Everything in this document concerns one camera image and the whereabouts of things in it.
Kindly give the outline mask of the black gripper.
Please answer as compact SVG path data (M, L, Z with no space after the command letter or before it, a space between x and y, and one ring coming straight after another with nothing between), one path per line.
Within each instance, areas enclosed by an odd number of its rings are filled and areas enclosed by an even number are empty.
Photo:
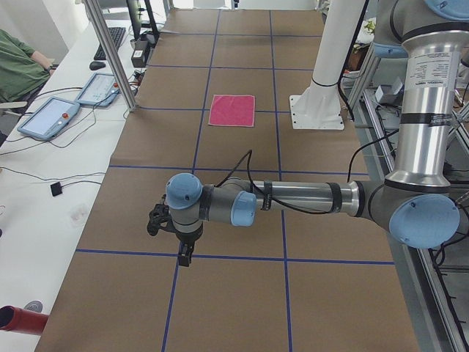
M192 261L193 245L203 234L203 230L195 230L192 232L178 232L177 238L180 240L178 251L178 264L189 267Z

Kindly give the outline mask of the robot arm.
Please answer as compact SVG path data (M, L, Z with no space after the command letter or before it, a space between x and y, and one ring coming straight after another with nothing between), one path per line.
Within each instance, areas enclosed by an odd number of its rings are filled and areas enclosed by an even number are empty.
M289 183L228 175L204 185L195 175L175 175L147 230L155 233L162 223L177 236L181 266L191 264L206 221L248 227L257 210L271 208L368 219L416 249L435 248L454 235L460 214L448 197L443 165L459 58L468 43L468 3L381 1L374 38L408 55L396 160L384 181Z

